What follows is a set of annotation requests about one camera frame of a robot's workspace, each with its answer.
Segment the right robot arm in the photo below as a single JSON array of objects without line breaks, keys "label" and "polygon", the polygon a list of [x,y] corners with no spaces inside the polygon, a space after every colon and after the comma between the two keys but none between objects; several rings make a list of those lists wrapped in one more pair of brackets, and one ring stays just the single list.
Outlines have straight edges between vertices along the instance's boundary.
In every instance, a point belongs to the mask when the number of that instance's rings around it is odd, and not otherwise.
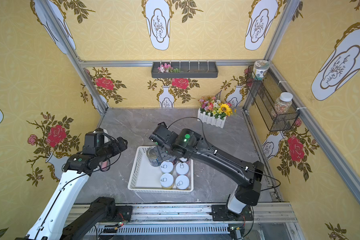
[{"label": "right robot arm", "polygon": [[200,161],[237,184],[224,208],[229,220],[241,217],[246,207],[253,211],[261,192],[276,189],[281,185],[278,179],[264,174],[265,165],[260,161],[251,163],[240,160],[212,145],[205,136],[204,128],[201,135],[191,129],[182,129],[177,134],[169,128],[166,123],[159,123],[149,139],[170,156]]}]

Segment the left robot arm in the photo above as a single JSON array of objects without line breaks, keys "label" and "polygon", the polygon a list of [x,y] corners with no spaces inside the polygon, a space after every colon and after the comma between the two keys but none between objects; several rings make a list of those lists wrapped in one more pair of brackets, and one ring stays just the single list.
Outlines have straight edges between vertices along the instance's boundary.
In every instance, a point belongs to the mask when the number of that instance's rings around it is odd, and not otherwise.
[{"label": "left robot arm", "polygon": [[118,216],[115,200],[99,197],[71,224],[65,224],[77,196],[89,177],[102,170],[101,163],[114,156],[120,157],[127,148],[127,140],[122,137],[115,139],[101,128],[87,133],[82,151],[68,158],[53,196],[23,238],[81,240],[101,220],[114,220]]}]

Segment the pink small can back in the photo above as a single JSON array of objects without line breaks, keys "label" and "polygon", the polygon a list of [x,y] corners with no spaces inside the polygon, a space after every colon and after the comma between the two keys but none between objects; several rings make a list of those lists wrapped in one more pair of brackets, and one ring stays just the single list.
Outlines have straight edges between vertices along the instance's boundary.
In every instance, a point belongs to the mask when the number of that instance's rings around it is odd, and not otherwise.
[{"label": "pink small can back", "polygon": [[178,175],[187,175],[190,171],[190,167],[187,163],[178,163],[175,170]]}]

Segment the blue labelled tin can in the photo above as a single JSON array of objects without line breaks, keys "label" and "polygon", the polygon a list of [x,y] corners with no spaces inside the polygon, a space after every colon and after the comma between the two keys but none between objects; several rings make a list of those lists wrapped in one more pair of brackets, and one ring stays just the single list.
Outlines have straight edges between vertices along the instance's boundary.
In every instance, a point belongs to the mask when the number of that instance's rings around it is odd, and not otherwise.
[{"label": "blue labelled tin can", "polygon": [[147,149],[147,158],[153,167],[159,167],[162,163],[162,157],[157,146],[152,146]]}]

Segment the white small can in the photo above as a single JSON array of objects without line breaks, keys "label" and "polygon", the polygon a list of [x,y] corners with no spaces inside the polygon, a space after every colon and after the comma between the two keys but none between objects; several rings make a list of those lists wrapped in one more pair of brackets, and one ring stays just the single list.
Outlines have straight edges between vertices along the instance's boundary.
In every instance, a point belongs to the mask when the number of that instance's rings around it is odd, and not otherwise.
[{"label": "white small can", "polygon": [[162,162],[160,165],[162,174],[172,174],[174,171],[174,164],[172,162]]}]

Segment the white plastic basket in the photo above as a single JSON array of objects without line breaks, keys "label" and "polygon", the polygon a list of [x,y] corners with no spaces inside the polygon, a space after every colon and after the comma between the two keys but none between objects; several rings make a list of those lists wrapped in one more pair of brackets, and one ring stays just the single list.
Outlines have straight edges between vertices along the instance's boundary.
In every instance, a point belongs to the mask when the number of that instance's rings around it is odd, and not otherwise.
[{"label": "white plastic basket", "polygon": [[160,167],[153,167],[147,156],[148,146],[140,146],[137,148],[135,160],[133,163],[128,189],[141,193],[168,193],[168,194],[188,194],[194,190],[194,161],[189,160],[187,165],[189,171],[185,175],[189,179],[186,189],[179,189],[176,181],[179,176],[176,169],[171,172],[173,176],[173,185],[171,187],[163,187],[162,175],[165,173]]}]

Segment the yellow small can back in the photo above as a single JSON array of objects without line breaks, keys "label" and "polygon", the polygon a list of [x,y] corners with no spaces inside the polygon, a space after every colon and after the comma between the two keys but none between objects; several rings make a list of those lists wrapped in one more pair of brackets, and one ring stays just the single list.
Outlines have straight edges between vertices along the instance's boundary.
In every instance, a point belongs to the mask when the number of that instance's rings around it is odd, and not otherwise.
[{"label": "yellow small can back", "polygon": [[174,176],[170,173],[165,173],[160,177],[160,183],[163,189],[170,190],[174,186]]}]

